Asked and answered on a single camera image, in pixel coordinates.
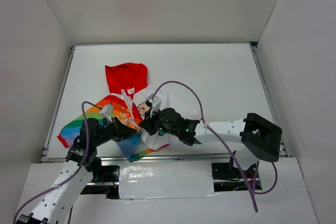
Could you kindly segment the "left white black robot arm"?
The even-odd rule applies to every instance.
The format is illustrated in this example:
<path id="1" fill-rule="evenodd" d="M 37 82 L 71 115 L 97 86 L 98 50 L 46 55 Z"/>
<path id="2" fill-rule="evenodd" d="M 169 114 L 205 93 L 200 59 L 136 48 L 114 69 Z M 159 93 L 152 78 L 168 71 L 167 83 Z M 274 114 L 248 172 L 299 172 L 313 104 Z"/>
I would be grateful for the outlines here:
<path id="1" fill-rule="evenodd" d="M 53 185 L 24 203 L 15 213 L 13 223 L 64 223 L 86 184 L 103 175 L 97 147 L 110 140 L 121 142 L 135 134 L 136 129 L 118 118 L 105 125 L 95 118 L 85 119 Z"/>

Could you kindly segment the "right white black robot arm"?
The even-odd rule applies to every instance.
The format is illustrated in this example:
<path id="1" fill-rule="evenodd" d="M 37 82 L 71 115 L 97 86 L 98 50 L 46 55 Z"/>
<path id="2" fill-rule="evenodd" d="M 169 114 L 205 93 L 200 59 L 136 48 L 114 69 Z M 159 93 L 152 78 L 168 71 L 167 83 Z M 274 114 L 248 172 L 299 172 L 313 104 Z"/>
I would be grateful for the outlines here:
<path id="1" fill-rule="evenodd" d="M 185 119 L 173 108 L 166 108 L 147 112 L 140 127 L 149 135 L 165 133 L 177 137 L 187 146 L 221 141 L 243 145 L 234 151 L 236 160 L 228 165 L 233 177 L 241 177 L 259 161 L 279 161 L 282 129 L 256 113 L 236 121 L 204 123 Z"/>

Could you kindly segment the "rainbow hooded kids jacket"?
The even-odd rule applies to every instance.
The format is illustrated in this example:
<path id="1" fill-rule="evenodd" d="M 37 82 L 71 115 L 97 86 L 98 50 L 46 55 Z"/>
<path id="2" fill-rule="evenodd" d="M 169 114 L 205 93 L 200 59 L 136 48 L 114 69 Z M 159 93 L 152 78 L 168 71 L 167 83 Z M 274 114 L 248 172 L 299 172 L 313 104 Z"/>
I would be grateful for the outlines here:
<path id="1" fill-rule="evenodd" d="M 107 86 L 110 94 L 98 101 L 86 111 L 87 118 L 97 119 L 103 124 L 103 117 L 98 107 L 108 104 L 113 106 L 111 116 L 115 116 L 124 125 L 139 129 L 148 107 L 146 98 L 151 94 L 148 86 L 148 68 L 142 63 L 122 63 L 116 66 L 105 66 Z M 146 133 L 138 132 L 127 140 L 117 143 L 128 161 L 140 158 L 161 148 L 169 146 L 166 137 L 150 139 Z"/>

